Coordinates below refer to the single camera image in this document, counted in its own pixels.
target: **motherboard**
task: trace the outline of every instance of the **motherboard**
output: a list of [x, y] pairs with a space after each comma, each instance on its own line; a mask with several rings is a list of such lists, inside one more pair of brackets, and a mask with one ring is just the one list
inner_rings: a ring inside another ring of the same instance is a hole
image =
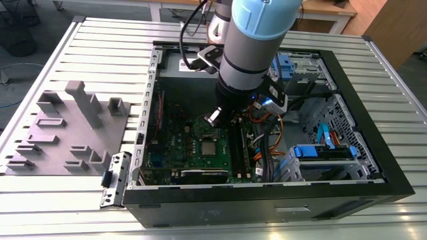
[[237, 118], [229, 128], [213, 128], [203, 116], [187, 117], [169, 108], [158, 140], [142, 167], [146, 185], [251, 183], [250, 123]]

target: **open computer tower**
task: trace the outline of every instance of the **open computer tower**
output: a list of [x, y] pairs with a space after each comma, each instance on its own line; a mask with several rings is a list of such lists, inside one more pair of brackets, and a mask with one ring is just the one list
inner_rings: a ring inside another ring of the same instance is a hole
[[[414, 194], [331, 51], [282, 48], [271, 65], [290, 102], [334, 94], [307, 99], [275, 127], [286, 155], [274, 157], [266, 182], [255, 160], [265, 123], [243, 111], [229, 128], [211, 128], [203, 116], [215, 107], [218, 75], [182, 65], [178, 43], [154, 45], [134, 152], [112, 157], [102, 207], [124, 206], [147, 228], [262, 224], [339, 219]], [[189, 59], [207, 46], [187, 44]], [[266, 113], [251, 111], [258, 119]], [[321, 127], [334, 133], [338, 157], [319, 141]]]

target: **gray holder block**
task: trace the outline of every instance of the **gray holder block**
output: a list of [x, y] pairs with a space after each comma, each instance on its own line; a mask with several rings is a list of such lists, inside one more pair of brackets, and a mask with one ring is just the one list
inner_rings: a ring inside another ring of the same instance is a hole
[[103, 172], [106, 169], [108, 169], [111, 161], [112, 157], [107, 151], [104, 151], [102, 158], [98, 153], [92, 151], [91, 157], [88, 158], [88, 163], [98, 172]]
[[64, 118], [40, 118], [35, 122], [39, 127], [58, 127], [63, 128], [67, 125]]
[[100, 113], [103, 108], [102, 108], [102, 104], [100, 104], [100, 101], [99, 101], [96, 95], [92, 93], [92, 94], [88, 94], [87, 96], [91, 99], [90, 101], [91, 101], [91, 104], [92, 104], [96, 112]]
[[36, 102], [42, 111], [46, 114], [58, 114], [59, 111], [56, 110], [55, 105], [63, 104], [63, 100], [56, 92], [44, 91], [42, 96]]
[[36, 144], [20, 144], [18, 145], [16, 152], [23, 156], [40, 155], [43, 150]]
[[90, 156], [92, 153], [92, 149], [88, 145], [71, 145], [70, 152], [75, 157]]
[[27, 140], [31, 144], [58, 144], [60, 138], [56, 135], [32, 135], [30, 134]]
[[[131, 104], [128, 102], [123, 103], [126, 107], [126, 114], [112, 116], [111, 110], [108, 109], [110, 102], [99, 101], [92, 93], [87, 94], [87, 102], [95, 111], [99, 111], [98, 106], [100, 106], [100, 111], [96, 112], [96, 115], [102, 119], [103, 127], [92, 128], [75, 100], [62, 101], [56, 93], [52, 92], [46, 92], [43, 96], [44, 97], [40, 100], [51, 103], [58, 113], [47, 114], [43, 111], [38, 113], [34, 124], [28, 129], [28, 136], [32, 135], [30, 142], [32, 140], [40, 141], [38, 138], [39, 136], [56, 136], [58, 139], [54, 137], [51, 139], [54, 141], [47, 141], [44, 138], [42, 139], [42, 142], [36, 143], [42, 148], [42, 154], [36, 155], [31, 153], [32, 155], [23, 155], [16, 152], [16, 154], [8, 159], [11, 161], [30, 159], [36, 165], [32, 171], [15, 171], [4, 165], [3, 168], [0, 167], [0, 175], [2, 173], [6, 173], [7, 175], [22, 176], [100, 176], [104, 172], [100, 170], [102, 167], [104, 168], [104, 166], [111, 162], [110, 157], [106, 158], [103, 153], [118, 153], [120, 151]], [[66, 126], [51, 127], [44, 125], [44, 121], [42, 121], [42, 125], [36, 124], [40, 123], [39, 120], [52, 118], [63, 119]], [[19, 144], [34, 144], [30, 142], [23, 139], [23, 142]], [[79, 152], [76, 156], [71, 152], [71, 146], [83, 146], [83, 148], [84, 146], [90, 146], [90, 149], [84, 150], [82, 155], [79, 155]], [[98, 158], [92, 156], [94, 165], [90, 159], [92, 150], [99, 154], [99, 156], [103, 156], [100, 161], [98, 161]]]
[[91, 127], [99, 129], [103, 126], [103, 122], [84, 89], [86, 83], [83, 81], [68, 81], [66, 93], [74, 97], [75, 103]]
[[90, 169], [88, 164], [83, 160], [70, 160], [66, 161], [64, 168], [70, 171], [86, 172]]
[[127, 108], [122, 101], [122, 98], [112, 97], [108, 101], [108, 110], [111, 116], [126, 116], [127, 115]]
[[31, 171], [36, 165], [28, 159], [23, 158], [8, 161], [6, 166], [14, 171]]

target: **floor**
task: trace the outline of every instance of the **floor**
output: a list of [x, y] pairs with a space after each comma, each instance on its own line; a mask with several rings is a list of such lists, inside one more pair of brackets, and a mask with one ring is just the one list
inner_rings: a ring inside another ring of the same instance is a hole
[[[74, 2], [66, 2], [63, 6], [64, 10], [56, 11], [51, 1], [38, 0], [35, 8], [42, 24], [31, 28], [32, 36], [38, 42], [38, 51], [31, 56], [18, 58], [11, 57], [3, 48], [0, 48], [0, 66], [15, 63], [36, 63], [43, 65], [51, 56], [75, 16], [151, 21], [150, 9], [146, 7]], [[191, 12], [185, 11], [177, 14], [179, 14], [182, 18], [174, 18], [173, 13], [167, 9], [163, 9], [162, 20], [165, 22], [179, 23], [181, 20], [187, 19]], [[34, 65], [15, 66], [6, 70], [7, 75], [12, 79], [12, 84], [7, 87], [0, 86], [0, 106], [16, 103], [24, 98], [39, 71], [40, 67]], [[421, 61], [417, 56], [413, 56], [398, 72], [422, 104], [427, 106], [427, 61]], [[2, 129], [6, 128], [18, 107], [19, 104], [0, 108], [0, 132]]]

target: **green circuit board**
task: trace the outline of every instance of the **green circuit board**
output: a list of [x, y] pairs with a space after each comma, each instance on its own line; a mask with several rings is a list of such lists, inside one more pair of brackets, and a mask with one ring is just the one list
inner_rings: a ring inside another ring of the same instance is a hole
[[215, 129], [202, 118], [169, 121], [165, 136], [166, 168], [203, 168], [231, 171], [231, 155], [226, 129]]
[[[179, 172], [191, 169], [227, 171], [227, 183], [254, 182], [255, 178], [234, 174], [229, 129], [213, 128], [202, 117], [166, 121], [165, 150], [148, 153], [150, 168], [143, 171], [151, 184], [174, 185]], [[249, 149], [243, 152], [249, 162]]]

